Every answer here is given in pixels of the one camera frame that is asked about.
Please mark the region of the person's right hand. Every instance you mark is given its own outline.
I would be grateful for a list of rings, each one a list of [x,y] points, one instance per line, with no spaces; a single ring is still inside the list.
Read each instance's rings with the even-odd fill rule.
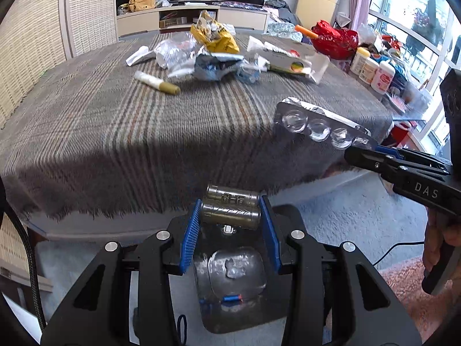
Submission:
[[[423,265],[430,272],[438,264],[442,243],[460,246],[460,224],[448,225],[445,214],[427,208],[427,226],[424,239]]]

